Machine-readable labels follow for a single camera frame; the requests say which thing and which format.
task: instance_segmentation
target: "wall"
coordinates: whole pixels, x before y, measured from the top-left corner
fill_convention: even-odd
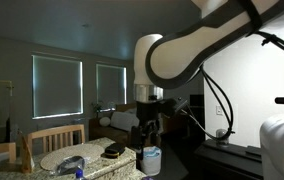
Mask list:
[[[83,62],[83,105],[84,114],[78,116],[32,120],[32,52],[42,52],[61,56],[76,57]],[[117,59],[93,56],[74,51],[57,49],[17,40],[0,38],[0,80],[13,82],[11,123],[18,125],[24,134],[70,123],[73,119],[93,117],[91,103],[96,102],[95,65],[97,62],[121,64],[127,68],[128,92],[133,92],[133,63]],[[128,93],[128,102],[133,101],[133,93]]]
[[[284,39],[284,19],[262,29]],[[284,97],[284,51],[262,37],[243,38],[205,62],[205,70],[228,95],[234,109],[234,131],[230,142],[260,146],[261,124],[275,114],[284,113],[284,105],[275,104]],[[207,85],[205,92],[206,129],[213,135],[227,128],[225,116],[216,115],[218,105]]]

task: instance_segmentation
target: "electrical outlet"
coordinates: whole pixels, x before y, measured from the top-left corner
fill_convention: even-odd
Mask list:
[[[216,115],[223,116],[223,110],[221,106],[216,106]]]

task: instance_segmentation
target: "dining table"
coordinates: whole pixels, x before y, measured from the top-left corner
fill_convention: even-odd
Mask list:
[[[108,138],[100,138],[85,144],[97,145],[105,149],[113,143],[114,141]],[[15,163],[1,162],[0,179],[75,179],[75,174],[52,175],[52,171],[43,168],[41,161],[43,162],[43,159],[53,152],[33,155],[34,168],[31,173],[22,173],[21,158],[19,157]],[[90,180],[141,180],[146,175],[136,169],[136,160],[135,151],[128,147],[125,147],[125,151],[117,158],[107,158],[102,153],[96,160],[83,167],[83,174],[85,178]]]

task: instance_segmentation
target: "window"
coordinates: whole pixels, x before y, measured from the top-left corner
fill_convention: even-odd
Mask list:
[[[126,68],[97,64],[97,100],[103,109],[126,103]]]
[[[81,113],[82,62],[33,55],[33,118]]]

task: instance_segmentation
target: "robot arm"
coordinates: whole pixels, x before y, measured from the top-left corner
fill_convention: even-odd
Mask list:
[[[284,104],[284,98],[276,98],[275,103]],[[264,179],[284,179],[284,114],[274,115],[262,124],[260,142]]]
[[[156,122],[161,109],[159,102],[165,101],[163,89],[188,83],[199,73],[206,59],[284,13],[284,0],[192,1],[202,10],[199,22],[175,34],[147,35],[137,42],[134,96],[140,130],[136,131],[139,137],[135,142],[139,142],[140,147],[148,136],[147,133],[141,135],[141,131],[152,129],[149,122]],[[156,126],[152,127],[151,131],[156,132]]]

